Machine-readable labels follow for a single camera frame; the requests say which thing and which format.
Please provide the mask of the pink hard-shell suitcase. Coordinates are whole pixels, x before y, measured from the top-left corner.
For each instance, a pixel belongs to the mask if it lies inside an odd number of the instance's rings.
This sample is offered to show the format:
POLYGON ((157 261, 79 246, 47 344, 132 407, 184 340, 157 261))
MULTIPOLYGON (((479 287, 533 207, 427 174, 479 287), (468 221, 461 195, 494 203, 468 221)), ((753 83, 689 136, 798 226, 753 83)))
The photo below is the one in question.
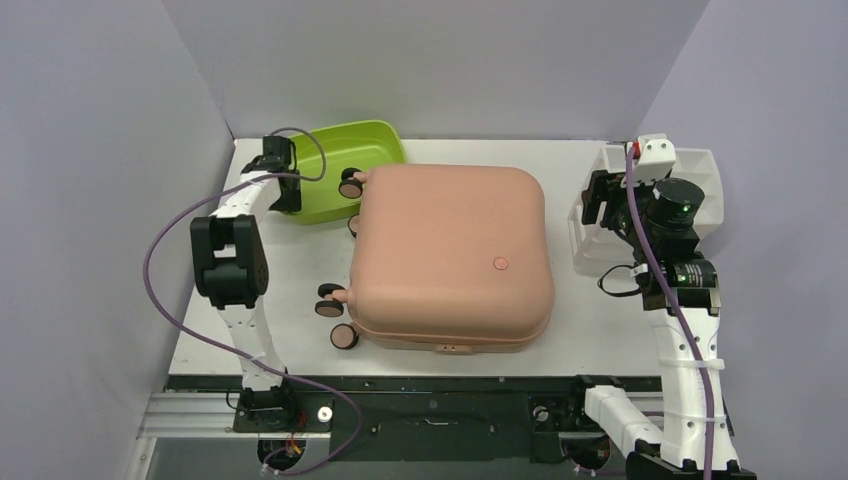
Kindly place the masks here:
POLYGON ((362 339, 445 354, 506 352, 547 328, 556 292, 543 189, 515 167, 392 164, 343 171, 360 209, 349 283, 318 287, 317 314, 362 339))

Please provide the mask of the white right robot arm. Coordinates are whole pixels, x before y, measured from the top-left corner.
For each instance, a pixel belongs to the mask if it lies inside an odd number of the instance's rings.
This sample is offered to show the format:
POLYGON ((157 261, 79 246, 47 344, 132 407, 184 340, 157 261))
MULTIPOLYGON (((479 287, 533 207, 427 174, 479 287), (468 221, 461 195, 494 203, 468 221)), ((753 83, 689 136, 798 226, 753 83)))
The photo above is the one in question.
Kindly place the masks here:
POLYGON ((718 274, 697 247, 695 216, 705 200, 695 183, 666 176, 630 182, 593 172, 581 194, 584 225, 612 231, 632 249, 629 268, 657 345, 662 425, 610 384, 564 400, 578 427, 594 422, 625 458, 629 479, 753 479, 732 444, 717 351, 718 274))

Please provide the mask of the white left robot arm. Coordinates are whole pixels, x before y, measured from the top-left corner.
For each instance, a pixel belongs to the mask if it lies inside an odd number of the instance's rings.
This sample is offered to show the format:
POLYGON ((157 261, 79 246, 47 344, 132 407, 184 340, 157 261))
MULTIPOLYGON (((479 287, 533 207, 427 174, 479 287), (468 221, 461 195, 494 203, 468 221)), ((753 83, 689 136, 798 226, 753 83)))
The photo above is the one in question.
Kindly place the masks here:
POLYGON ((270 276, 259 223, 285 193, 280 173, 299 173, 295 146, 288 138, 266 136, 262 153, 242 169, 240 188, 211 215, 190 223, 196 288, 224 321, 233 348, 244 354, 239 412, 274 430, 292 428, 300 417, 263 306, 270 276))

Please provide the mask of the green plastic tray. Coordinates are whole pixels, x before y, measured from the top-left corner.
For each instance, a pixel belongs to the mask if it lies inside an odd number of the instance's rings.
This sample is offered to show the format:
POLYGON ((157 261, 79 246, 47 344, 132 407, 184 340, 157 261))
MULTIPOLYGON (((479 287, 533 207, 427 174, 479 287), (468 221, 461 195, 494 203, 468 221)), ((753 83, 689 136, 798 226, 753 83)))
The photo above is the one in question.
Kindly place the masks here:
POLYGON ((301 184, 302 209, 289 219, 298 225, 314 225, 346 219, 359 211, 357 199, 338 192, 346 168, 362 171, 404 163, 406 152, 393 126, 383 120, 364 120, 314 130, 327 163, 323 179, 301 184))

